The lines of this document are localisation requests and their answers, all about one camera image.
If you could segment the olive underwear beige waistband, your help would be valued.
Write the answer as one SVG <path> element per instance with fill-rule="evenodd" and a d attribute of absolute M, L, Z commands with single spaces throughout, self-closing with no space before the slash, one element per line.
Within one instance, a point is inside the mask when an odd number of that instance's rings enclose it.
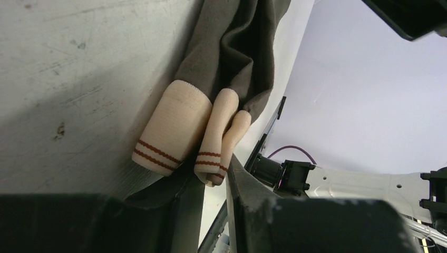
<path fill-rule="evenodd" d="M 204 1 L 186 53 L 132 153 L 171 175 L 194 154 L 208 186 L 227 175 L 236 145 L 274 87 L 273 43 L 290 1 Z"/>

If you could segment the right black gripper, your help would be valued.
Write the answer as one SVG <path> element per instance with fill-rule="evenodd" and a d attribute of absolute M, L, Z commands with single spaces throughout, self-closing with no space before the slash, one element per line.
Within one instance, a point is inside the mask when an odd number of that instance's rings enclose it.
<path fill-rule="evenodd" d="M 363 0 L 363 3 L 407 41 L 432 32 L 446 37 L 446 0 Z"/>

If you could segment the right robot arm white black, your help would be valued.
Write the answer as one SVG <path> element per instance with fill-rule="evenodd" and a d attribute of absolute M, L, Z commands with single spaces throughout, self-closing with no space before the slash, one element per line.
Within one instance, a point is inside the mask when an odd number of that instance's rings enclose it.
<path fill-rule="evenodd" d="M 446 234 L 446 1 L 318 1 L 298 45 L 271 158 Z"/>

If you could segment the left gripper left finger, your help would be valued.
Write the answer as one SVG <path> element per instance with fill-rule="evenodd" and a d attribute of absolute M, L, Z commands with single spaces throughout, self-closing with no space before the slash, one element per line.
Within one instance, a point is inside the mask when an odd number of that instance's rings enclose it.
<path fill-rule="evenodd" d="M 122 200 L 1 195 L 1 252 L 196 252 L 204 185 L 185 170 Z"/>

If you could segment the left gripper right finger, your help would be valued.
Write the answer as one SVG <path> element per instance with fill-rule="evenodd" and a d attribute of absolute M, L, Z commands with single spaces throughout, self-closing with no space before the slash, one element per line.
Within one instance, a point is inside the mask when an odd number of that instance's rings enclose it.
<path fill-rule="evenodd" d="M 236 157 L 227 174 L 231 252 L 417 252 L 382 200 L 283 198 Z"/>

